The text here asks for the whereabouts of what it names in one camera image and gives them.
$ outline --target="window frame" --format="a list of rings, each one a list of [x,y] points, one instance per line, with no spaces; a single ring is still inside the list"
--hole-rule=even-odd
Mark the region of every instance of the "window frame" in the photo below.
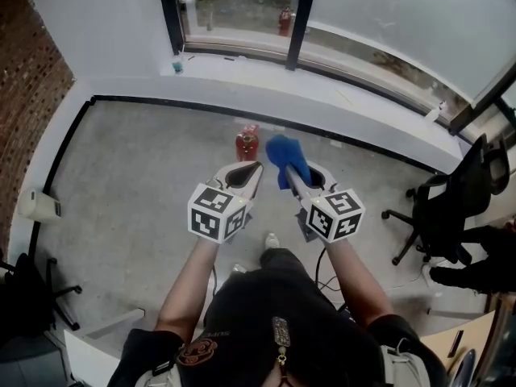
[[[169,32],[170,43],[175,55],[180,52],[193,53],[212,53],[224,56],[246,56],[251,59],[272,61],[279,65],[284,65],[288,70],[304,69],[312,73],[344,81],[351,85],[366,89],[369,92],[380,95],[392,102],[404,106],[413,112],[426,115],[430,109],[418,103],[412,98],[408,98],[403,94],[399,94],[391,89],[381,85],[372,83],[331,66],[320,64],[311,60],[303,60],[299,58],[301,46],[305,38],[305,31],[310,17],[312,2],[314,0],[299,0],[298,11],[293,25],[292,36],[290,38],[289,50],[286,58],[285,54],[269,51],[261,48],[250,48],[244,46],[236,46],[230,44],[217,43],[194,43],[185,41],[185,31],[181,21],[181,13],[179,9],[179,0],[161,0],[164,18]],[[516,62],[509,71],[501,76],[495,86],[479,101],[475,106],[467,105],[460,111],[451,121],[447,121],[439,117],[436,122],[446,128],[451,135],[458,135],[461,139],[471,143],[470,139],[466,139],[461,135],[461,131],[466,128],[473,120],[480,116],[489,106],[497,101],[503,92],[516,80]]]

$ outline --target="forearm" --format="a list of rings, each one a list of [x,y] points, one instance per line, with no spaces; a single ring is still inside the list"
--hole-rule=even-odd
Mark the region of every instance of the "forearm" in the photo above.
[[[189,343],[201,316],[218,244],[200,238],[161,307],[156,330],[172,331]]]
[[[340,291],[353,318],[367,327],[379,317],[393,313],[393,307],[378,281],[362,263],[347,239],[326,245],[340,284]]]

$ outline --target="brick wall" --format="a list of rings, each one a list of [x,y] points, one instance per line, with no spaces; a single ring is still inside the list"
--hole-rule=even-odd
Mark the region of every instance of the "brick wall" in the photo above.
[[[32,153],[73,75],[31,0],[0,0],[0,248]]]

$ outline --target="shoe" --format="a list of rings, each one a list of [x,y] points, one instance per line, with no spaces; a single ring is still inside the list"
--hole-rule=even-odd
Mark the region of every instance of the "shoe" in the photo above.
[[[247,272],[247,269],[244,268],[240,264],[233,264],[233,266],[231,267],[231,274],[234,274],[234,273],[246,273],[246,272]]]
[[[280,240],[272,232],[268,233],[267,237],[265,238],[264,244],[265,244],[265,250],[268,250],[269,248],[274,248],[274,249],[281,248]]]
[[[439,285],[430,277],[430,269],[433,267],[434,265],[424,264],[421,268],[421,274],[427,283],[428,288],[430,288],[434,293],[434,297],[439,298],[443,295],[443,292],[439,291]]]

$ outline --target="black office chair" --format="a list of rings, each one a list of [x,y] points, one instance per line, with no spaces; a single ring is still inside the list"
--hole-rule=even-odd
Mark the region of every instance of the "black office chair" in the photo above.
[[[27,255],[19,256],[16,265],[0,262],[0,268],[7,269],[5,284],[0,285],[0,346],[17,335],[36,337],[56,327],[52,310],[72,329],[78,330],[79,324],[72,322],[57,305],[56,299],[74,291],[81,293],[78,285],[54,292],[52,290],[51,267],[56,260],[47,260],[46,282],[40,276],[33,260]]]
[[[502,140],[487,144],[485,135],[476,140],[464,159],[450,175],[435,175],[416,189],[406,191],[414,199],[412,218],[395,210],[384,210],[383,219],[390,215],[411,225],[414,230],[393,264],[409,251],[421,236],[422,246],[416,249],[425,254],[424,261],[432,256],[443,256],[455,264],[471,264],[472,257],[460,244],[465,219],[481,214],[489,206],[491,194],[500,194],[508,185],[509,161]],[[445,185],[444,192],[429,199],[432,187]]]

